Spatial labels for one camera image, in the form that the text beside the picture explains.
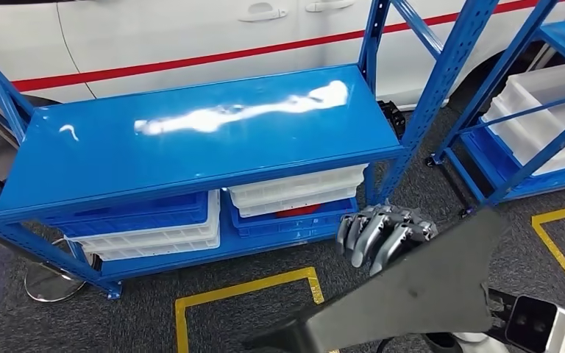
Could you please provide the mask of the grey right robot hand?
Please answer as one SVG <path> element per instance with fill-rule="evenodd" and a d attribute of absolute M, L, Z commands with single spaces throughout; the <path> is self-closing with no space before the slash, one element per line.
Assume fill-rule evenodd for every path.
<path fill-rule="evenodd" d="M 373 277 L 437 234 L 435 222 L 418 209 L 378 204 L 341 218 L 335 249 L 355 268 L 368 265 Z"/>

